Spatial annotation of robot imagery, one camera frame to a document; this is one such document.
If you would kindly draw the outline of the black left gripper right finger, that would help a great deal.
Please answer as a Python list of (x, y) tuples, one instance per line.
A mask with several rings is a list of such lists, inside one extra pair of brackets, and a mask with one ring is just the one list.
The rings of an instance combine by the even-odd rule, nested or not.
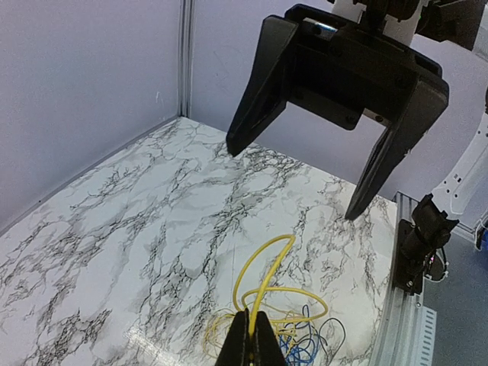
[(270, 321), (263, 311), (257, 312), (252, 336), (253, 364), (257, 366), (285, 366), (285, 359)]

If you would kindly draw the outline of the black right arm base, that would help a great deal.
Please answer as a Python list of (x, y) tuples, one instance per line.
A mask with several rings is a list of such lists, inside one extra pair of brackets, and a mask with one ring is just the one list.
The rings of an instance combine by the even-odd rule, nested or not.
[(422, 293), (422, 278), (428, 262), (451, 238), (451, 231), (459, 223), (448, 219), (427, 194), (411, 213), (411, 220), (398, 223), (396, 249), (393, 256), (393, 286), (409, 295)]

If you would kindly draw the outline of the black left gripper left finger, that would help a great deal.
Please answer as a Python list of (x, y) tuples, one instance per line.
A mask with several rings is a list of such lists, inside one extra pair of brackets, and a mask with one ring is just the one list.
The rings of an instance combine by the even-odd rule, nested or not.
[(216, 366), (248, 366), (251, 345), (249, 336), (249, 311), (236, 313), (217, 357)]

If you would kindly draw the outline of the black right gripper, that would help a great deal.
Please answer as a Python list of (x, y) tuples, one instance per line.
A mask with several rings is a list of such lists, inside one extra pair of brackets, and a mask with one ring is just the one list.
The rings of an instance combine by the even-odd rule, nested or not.
[(356, 220), (448, 106), (439, 64), (363, 24), (295, 5), (262, 22), (248, 84), (226, 134), (239, 155), (287, 101), (346, 130), (362, 114), (387, 126), (374, 145), (345, 219)]

